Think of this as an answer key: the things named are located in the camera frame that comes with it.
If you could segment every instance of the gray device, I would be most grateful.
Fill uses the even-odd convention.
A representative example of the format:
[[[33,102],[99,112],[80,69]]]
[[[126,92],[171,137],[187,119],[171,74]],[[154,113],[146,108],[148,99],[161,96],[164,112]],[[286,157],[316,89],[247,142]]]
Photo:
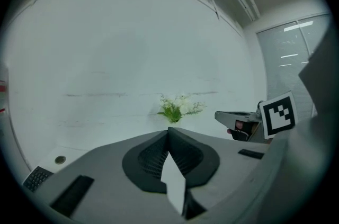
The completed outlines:
[[[257,143],[268,143],[269,141],[264,138],[264,128],[262,124],[261,113],[259,104],[256,112],[215,112],[215,119],[221,124],[225,125],[228,129],[232,130],[232,136],[235,140],[249,141]],[[245,123],[258,123],[254,133],[248,133],[236,129],[236,121]]]
[[[34,194],[27,192],[27,195],[56,223],[284,222],[313,195],[337,147],[338,135],[334,130],[339,117],[337,39],[332,26],[299,74],[315,103],[318,116],[280,132],[270,145],[171,128],[165,130],[166,133],[149,133],[96,148],[51,176]],[[260,122],[255,113],[250,112],[217,112],[216,119],[230,129],[237,119]],[[173,141],[169,132],[175,132],[180,138]],[[153,142],[160,138],[164,141],[161,146]],[[124,157],[142,146],[144,149],[134,155],[137,167],[134,175],[148,178],[145,175],[147,165],[141,165],[143,162],[139,159],[154,162],[155,155],[155,159],[161,159],[160,152],[189,146],[190,149],[178,153],[178,166],[181,161],[189,163],[189,155],[193,156],[192,159],[201,156],[204,146],[217,154],[218,157],[207,157],[213,168],[206,181],[199,186],[191,184],[188,189],[185,203],[190,210],[186,210],[186,215],[179,215],[164,193],[142,190],[124,170]],[[149,152],[140,158],[145,150]],[[195,150],[188,156],[182,153]],[[181,170],[186,178],[194,178],[192,173],[199,170],[204,157],[199,159],[192,162],[195,163],[193,166],[186,165],[187,173]],[[161,164],[156,162],[155,165],[161,171]],[[157,169],[150,169],[147,174],[156,178]],[[62,213],[65,208],[72,211],[65,215]]]

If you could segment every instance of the white flower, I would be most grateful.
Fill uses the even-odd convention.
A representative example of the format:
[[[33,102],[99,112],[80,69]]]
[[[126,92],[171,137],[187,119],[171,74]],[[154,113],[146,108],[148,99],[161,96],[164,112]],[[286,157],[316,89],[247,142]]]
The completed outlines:
[[[183,99],[183,100],[181,101],[181,105],[185,105],[185,106],[187,106],[188,108],[192,108],[192,104],[191,104],[191,102],[190,102],[188,99]]]
[[[190,109],[187,105],[181,105],[179,110],[182,115],[185,115],[189,112]]]
[[[171,102],[170,101],[164,101],[163,108],[168,108],[170,106],[171,106]]]
[[[180,107],[182,105],[182,101],[180,98],[176,98],[173,102],[173,104],[176,106],[176,107]]]

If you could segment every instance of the white wall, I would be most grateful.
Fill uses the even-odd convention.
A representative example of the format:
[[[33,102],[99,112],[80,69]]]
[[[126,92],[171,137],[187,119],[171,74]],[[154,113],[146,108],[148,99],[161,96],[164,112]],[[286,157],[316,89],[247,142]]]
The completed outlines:
[[[2,63],[0,63],[0,80],[8,84],[8,71]],[[12,131],[7,93],[1,92],[0,109],[5,109],[0,113],[0,150],[14,178],[21,183],[29,174],[30,167],[23,158]]]
[[[251,54],[251,63],[254,82],[254,101],[267,98],[266,72],[257,33],[265,29],[278,26],[290,21],[308,17],[313,14],[329,12],[323,0],[297,0],[293,3],[283,4],[263,14],[261,18],[244,28],[248,49]]]
[[[180,127],[230,138],[214,112],[256,104],[240,34],[197,0],[37,0],[3,37],[24,154],[35,166],[56,145],[92,149],[166,129],[161,93],[206,103]]]

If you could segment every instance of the window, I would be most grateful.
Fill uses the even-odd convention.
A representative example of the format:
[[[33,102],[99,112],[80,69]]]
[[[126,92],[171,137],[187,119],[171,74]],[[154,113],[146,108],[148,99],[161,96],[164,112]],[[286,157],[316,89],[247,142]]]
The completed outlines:
[[[292,91],[299,120],[316,114],[311,97],[298,75],[321,42],[330,21],[330,15],[326,14],[257,34],[265,61],[267,98]]]

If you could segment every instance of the keyboard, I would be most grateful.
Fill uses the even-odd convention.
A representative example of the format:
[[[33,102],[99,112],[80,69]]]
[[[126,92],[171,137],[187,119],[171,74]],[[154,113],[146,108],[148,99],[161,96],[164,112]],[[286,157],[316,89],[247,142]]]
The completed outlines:
[[[31,172],[31,174],[27,177],[27,179],[24,181],[23,185],[29,189],[30,191],[34,192],[36,191],[40,185],[44,183],[51,175],[53,175],[52,172],[47,171],[46,169],[42,167],[36,167],[35,170]]]

